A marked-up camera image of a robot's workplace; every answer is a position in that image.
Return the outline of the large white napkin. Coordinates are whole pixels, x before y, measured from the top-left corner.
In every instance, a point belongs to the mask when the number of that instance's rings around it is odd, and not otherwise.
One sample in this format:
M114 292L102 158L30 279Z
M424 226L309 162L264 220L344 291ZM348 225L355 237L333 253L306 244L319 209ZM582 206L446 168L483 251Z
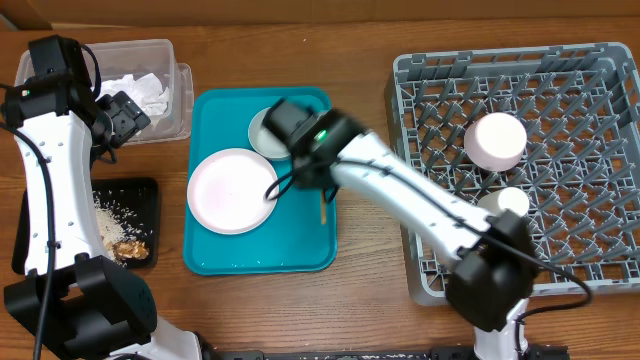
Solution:
M126 74L120 79L103 81L100 95L114 97L120 91L125 92L148 116L160 116L168 108L169 89L153 73L138 79Z

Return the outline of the grey saucer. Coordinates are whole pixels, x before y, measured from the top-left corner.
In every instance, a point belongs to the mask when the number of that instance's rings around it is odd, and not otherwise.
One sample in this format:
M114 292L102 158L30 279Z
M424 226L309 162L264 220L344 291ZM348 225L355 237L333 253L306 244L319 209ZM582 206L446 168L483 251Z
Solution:
M259 111L251 120L248 128L248 138L253 149L265 158L284 160L290 154L286 147L264 126L263 121L269 107Z

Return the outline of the wooden chopstick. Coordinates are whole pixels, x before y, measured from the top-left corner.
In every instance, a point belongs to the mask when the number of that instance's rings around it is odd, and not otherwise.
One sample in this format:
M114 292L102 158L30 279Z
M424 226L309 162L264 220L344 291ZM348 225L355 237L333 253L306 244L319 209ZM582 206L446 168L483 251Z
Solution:
M321 224L327 224L327 198L326 198L326 190L321 191Z

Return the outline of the large pink plate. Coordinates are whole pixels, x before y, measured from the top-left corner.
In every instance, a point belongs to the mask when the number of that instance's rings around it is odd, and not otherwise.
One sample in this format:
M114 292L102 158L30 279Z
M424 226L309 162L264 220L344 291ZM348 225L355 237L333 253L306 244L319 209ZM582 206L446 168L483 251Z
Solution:
M206 229L222 235L238 235L261 225L273 212L276 195L269 188L277 174L261 155L247 149L218 151L193 171L187 202L193 217Z

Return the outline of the white ceramic cup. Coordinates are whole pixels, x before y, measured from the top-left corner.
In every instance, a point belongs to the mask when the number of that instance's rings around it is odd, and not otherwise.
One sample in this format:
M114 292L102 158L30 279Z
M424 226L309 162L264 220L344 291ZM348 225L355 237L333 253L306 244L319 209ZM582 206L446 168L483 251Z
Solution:
M500 215L509 210L523 217L529 210L530 200L523 190L507 187L483 196L477 205L493 215Z

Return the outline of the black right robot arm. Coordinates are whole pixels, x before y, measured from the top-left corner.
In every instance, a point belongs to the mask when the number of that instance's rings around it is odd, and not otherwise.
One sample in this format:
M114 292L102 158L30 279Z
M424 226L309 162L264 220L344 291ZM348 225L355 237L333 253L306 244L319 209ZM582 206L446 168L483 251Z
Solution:
M539 270L525 219L494 215L408 166L372 130L332 109L323 114L281 99L263 127L290 154L292 169L266 190L291 186L355 191L426 241L450 273L449 305L475 331L479 359L521 359L522 317Z

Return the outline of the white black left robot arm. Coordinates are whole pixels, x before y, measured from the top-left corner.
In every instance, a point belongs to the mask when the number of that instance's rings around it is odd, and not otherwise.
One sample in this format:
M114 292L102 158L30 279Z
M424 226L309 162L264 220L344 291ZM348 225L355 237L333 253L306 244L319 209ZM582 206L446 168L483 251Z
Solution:
M95 55L53 35L29 43L34 73L9 86L1 126L21 152L29 211L25 277L4 290L36 351L61 359L211 359L211 346L162 317L150 288L114 262L101 239L90 170L149 117L105 95Z

